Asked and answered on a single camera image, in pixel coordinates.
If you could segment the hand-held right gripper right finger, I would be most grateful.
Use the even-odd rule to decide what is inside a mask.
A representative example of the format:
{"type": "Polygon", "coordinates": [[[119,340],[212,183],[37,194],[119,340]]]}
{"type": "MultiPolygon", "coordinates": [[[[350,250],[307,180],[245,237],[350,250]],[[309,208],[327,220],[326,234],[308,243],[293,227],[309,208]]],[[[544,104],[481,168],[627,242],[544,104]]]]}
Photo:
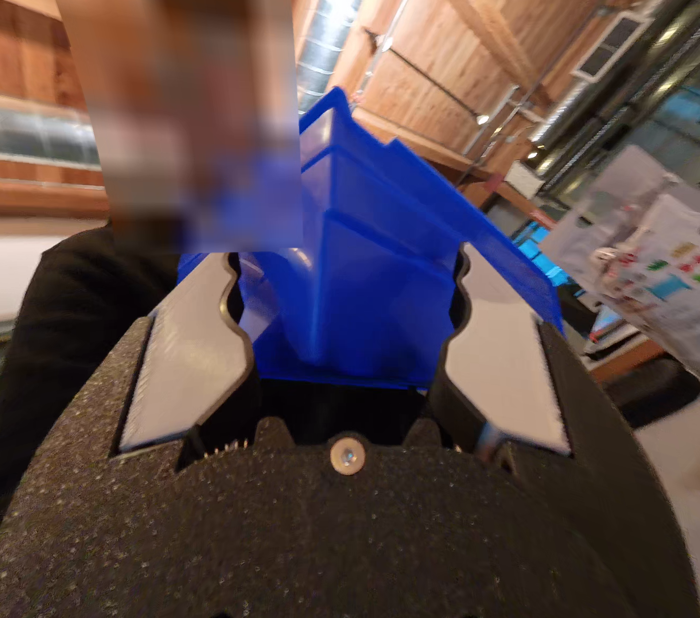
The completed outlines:
{"type": "Polygon", "coordinates": [[[454,331],[439,355],[430,406],[461,451],[490,459],[507,442],[571,456],[540,327],[546,323],[471,243],[460,247],[454,331]]]}

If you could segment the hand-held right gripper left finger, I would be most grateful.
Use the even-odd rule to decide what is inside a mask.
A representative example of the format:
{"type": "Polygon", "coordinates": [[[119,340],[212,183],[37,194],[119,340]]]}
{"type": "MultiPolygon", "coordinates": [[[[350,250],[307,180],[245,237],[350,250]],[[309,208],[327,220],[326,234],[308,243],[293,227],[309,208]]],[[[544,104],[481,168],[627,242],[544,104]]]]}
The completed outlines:
{"type": "Polygon", "coordinates": [[[237,253],[208,254],[151,313],[121,454],[185,438],[258,379],[239,279],[237,253]]]}

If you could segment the blue plastic bin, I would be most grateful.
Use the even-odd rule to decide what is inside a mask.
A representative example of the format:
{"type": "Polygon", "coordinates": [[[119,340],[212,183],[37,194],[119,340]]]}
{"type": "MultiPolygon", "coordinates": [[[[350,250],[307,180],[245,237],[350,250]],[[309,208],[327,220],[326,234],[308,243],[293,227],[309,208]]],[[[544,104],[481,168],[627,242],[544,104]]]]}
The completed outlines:
{"type": "Polygon", "coordinates": [[[563,330],[545,272],[424,158],[358,123],[341,88],[300,133],[302,246],[240,253],[240,324],[262,378],[429,387],[464,243],[563,330]]]}

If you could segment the person's black clothing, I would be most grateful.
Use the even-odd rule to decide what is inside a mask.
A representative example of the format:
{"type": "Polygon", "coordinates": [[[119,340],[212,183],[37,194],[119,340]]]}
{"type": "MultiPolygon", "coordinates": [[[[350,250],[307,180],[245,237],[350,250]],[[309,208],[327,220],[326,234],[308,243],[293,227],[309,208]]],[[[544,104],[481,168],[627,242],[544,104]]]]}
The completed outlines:
{"type": "Polygon", "coordinates": [[[1,366],[1,515],[66,406],[176,285],[179,254],[127,252],[113,225],[43,253],[1,366]]]}

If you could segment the white vent grille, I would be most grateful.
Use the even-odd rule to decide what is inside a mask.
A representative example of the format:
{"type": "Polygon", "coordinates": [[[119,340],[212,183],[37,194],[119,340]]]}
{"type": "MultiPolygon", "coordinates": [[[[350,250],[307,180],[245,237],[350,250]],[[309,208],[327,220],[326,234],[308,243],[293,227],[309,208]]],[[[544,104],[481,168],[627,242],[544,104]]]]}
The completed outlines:
{"type": "Polygon", "coordinates": [[[572,70],[573,76],[589,84],[598,82],[640,39],[651,22],[652,17],[640,12],[619,12],[572,70]]]}

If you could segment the white wall box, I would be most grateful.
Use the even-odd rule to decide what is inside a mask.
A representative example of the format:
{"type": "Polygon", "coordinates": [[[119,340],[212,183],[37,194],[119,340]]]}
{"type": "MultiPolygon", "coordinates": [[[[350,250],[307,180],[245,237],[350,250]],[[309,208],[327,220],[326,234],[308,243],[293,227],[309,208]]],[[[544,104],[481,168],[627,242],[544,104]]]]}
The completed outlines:
{"type": "Polygon", "coordinates": [[[523,198],[533,201],[545,184],[545,179],[539,176],[533,168],[518,159],[513,161],[504,182],[523,198]]]}

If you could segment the silver ventilation duct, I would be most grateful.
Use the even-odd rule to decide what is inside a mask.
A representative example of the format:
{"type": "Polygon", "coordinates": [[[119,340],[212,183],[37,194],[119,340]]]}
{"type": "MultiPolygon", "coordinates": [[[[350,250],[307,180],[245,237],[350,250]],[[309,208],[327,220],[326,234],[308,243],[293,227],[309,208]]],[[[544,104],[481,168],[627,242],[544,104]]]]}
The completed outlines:
{"type": "MultiPolygon", "coordinates": [[[[553,143],[557,141],[572,126],[578,116],[584,112],[585,108],[592,103],[596,95],[603,88],[604,82],[609,79],[610,75],[618,69],[619,65],[623,63],[623,60],[627,53],[633,49],[640,41],[643,40],[650,30],[652,30],[658,23],[662,23],[665,18],[668,18],[670,15],[673,15],[675,11],[684,4],[685,1],[686,0],[643,0],[640,4],[636,4],[629,9],[625,9],[640,12],[646,16],[649,15],[652,17],[652,22],[643,33],[640,39],[636,40],[636,42],[621,56],[619,62],[598,82],[587,83],[584,80],[575,78],[572,74],[573,81],[565,89],[564,97],[556,104],[548,116],[544,118],[544,120],[538,126],[536,126],[536,130],[529,135],[529,142],[538,149],[551,147],[553,143]]],[[[616,13],[611,22],[621,11],[623,10],[619,10],[616,13]]]]}
{"type": "Polygon", "coordinates": [[[93,126],[85,114],[1,110],[1,156],[99,168],[93,126]]]}
{"type": "Polygon", "coordinates": [[[364,0],[312,0],[297,56],[299,116],[325,96],[364,0]]]}

